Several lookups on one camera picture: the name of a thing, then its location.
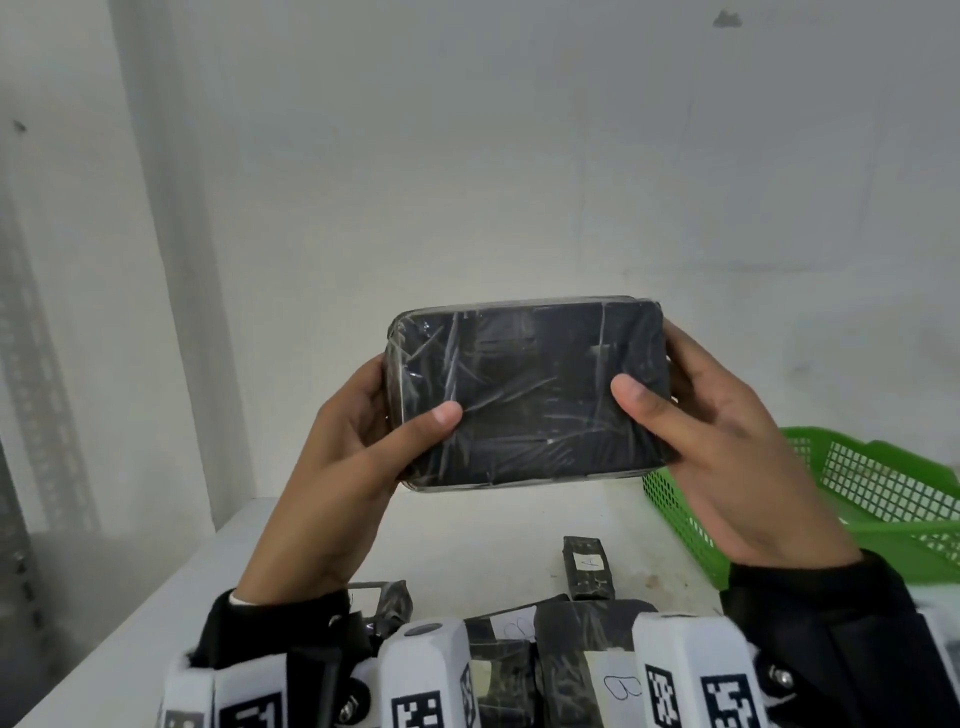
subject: white sticker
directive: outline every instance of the white sticker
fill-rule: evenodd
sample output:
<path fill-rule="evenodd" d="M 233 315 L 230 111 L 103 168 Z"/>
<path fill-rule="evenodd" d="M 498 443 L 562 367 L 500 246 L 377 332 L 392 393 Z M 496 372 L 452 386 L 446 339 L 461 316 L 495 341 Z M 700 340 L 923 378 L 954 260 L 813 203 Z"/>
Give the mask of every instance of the white sticker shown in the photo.
<path fill-rule="evenodd" d="M 500 615 L 491 615 L 490 626 L 493 636 L 498 640 L 529 640 L 537 641 L 534 630 L 534 616 L 537 614 L 537 605 L 514 609 L 513 612 L 504 612 Z"/>
<path fill-rule="evenodd" d="M 487 697 L 487 693 L 490 692 L 492 673 L 492 663 L 486 660 L 470 660 L 470 676 L 473 678 L 474 697 Z"/>
<path fill-rule="evenodd" d="M 624 650 L 584 652 L 604 728 L 645 728 L 643 686 L 636 655 Z"/>
<path fill-rule="evenodd" d="M 599 553 L 574 553 L 573 565 L 580 571 L 602 571 L 605 567 Z"/>
<path fill-rule="evenodd" d="M 376 615 L 376 608 L 380 604 L 379 587 L 364 587 L 349 591 L 351 612 L 360 612 L 364 617 Z"/>

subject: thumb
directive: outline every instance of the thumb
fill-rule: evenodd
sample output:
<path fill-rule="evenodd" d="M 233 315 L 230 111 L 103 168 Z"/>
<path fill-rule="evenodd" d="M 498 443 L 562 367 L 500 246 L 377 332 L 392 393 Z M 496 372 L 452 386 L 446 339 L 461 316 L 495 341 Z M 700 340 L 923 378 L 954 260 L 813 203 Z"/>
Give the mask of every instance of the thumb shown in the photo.
<path fill-rule="evenodd" d="M 709 425 L 690 417 L 671 401 L 658 396 L 629 375 L 617 375 L 610 383 L 613 398 L 640 425 L 666 441 L 684 456 L 702 450 L 712 436 Z"/>
<path fill-rule="evenodd" d="M 455 401 L 445 401 L 404 423 L 382 440 L 357 453 L 365 476 L 372 482 L 395 480 L 418 455 L 442 441 L 464 416 Z"/>

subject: green plastic basket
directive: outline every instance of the green plastic basket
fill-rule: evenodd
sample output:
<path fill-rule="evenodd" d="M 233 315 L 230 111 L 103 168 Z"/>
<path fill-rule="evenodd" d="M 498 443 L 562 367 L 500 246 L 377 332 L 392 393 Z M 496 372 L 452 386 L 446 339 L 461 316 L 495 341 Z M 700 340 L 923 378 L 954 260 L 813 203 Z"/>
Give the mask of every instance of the green plastic basket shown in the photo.
<path fill-rule="evenodd" d="M 861 548 L 883 556 L 910 584 L 960 582 L 960 484 L 954 472 L 890 443 L 861 443 L 820 427 L 785 427 L 793 445 Z M 666 468 L 643 491 L 717 589 L 730 561 L 686 505 Z"/>

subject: tape-wrapped package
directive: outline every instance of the tape-wrapped package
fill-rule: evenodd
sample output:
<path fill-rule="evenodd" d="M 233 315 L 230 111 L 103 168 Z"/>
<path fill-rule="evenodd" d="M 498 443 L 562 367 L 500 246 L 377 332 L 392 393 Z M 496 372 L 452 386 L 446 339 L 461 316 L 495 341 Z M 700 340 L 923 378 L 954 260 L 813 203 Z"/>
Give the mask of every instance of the tape-wrapped package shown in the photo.
<path fill-rule="evenodd" d="M 673 456 L 610 392 L 622 372 L 669 397 L 663 314 L 654 301 L 407 311 L 390 324 L 384 369 L 393 427 L 445 400 L 464 408 L 453 434 L 404 474 L 414 490 L 641 475 Z"/>

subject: round button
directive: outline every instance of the round button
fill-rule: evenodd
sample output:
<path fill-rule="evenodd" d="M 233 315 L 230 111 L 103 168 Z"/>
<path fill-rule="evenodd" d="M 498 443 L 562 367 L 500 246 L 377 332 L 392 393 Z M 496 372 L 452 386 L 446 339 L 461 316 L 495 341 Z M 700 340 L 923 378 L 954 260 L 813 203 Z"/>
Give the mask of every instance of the round button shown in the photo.
<path fill-rule="evenodd" d="M 404 637 L 418 637 L 419 635 L 425 635 L 428 632 L 433 632 L 434 630 L 440 629 L 443 627 L 438 621 L 432 621 L 429 624 L 421 624 L 418 627 L 411 627 L 406 632 L 403 633 Z"/>

